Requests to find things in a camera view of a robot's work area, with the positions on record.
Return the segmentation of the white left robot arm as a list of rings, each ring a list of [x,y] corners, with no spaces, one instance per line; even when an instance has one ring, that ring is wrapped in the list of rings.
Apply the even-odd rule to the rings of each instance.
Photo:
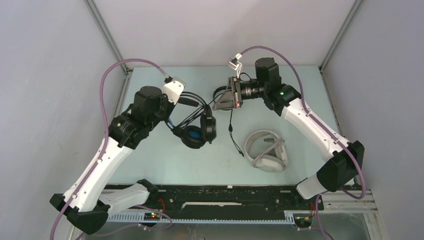
[[[160,123],[169,119],[180,95],[182,83],[171,82],[162,88],[144,86],[134,101],[106,125],[98,151],[78,180],[65,192],[55,193],[50,204],[60,216],[86,235],[98,232],[110,216],[130,207],[153,208],[158,188],[146,179],[113,193],[103,190],[120,164]]]

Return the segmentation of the black and blue headset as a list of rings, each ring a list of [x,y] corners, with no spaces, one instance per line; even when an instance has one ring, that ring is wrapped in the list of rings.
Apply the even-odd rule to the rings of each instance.
[[[190,91],[184,91],[178,103],[195,107],[196,110],[178,124],[168,118],[165,121],[166,126],[188,148],[200,149],[206,143],[211,144],[217,137],[217,121],[210,104],[200,95]]]

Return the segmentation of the white gaming headset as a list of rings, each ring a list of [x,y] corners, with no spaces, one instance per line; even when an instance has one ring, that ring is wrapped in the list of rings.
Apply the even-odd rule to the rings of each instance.
[[[250,155],[250,149],[260,139],[272,145],[253,157]],[[281,173],[289,163],[285,140],[276,132],[267,129],[257,130],[249,135],[244,142],[243,154],[254,168],[268,173]]]

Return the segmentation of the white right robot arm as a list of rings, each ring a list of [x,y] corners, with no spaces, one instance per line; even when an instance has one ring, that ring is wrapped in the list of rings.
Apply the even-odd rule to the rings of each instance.
[[[228,61],[236,75],[229,77],[223,95],[213,105],[214,110],[241,108],[244,100],[262,99],[266,107],[297,128],[320,152],[324,165],[313,175],[299,182],[291,194],[291,204],[304,209],[311,198],[326,192],[343,190],[343,186],[358,176],[362,199],[366,192],[362,163],[365,147],[360,141],[350,141],[323,122],[308,106],[303,90],[283,83],[279,65],[272,57],[255,62],[255,78],[240,79],[243,65],[241,54]]]

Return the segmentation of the small black on-ear headphones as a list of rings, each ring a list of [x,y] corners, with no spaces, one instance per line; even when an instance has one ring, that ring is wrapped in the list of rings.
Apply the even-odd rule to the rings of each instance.
[[[226,90],[227,90],[226,86],[220,86],[216,88],[212,94],[212,100],[215,102],[220,95],[226,92]]]

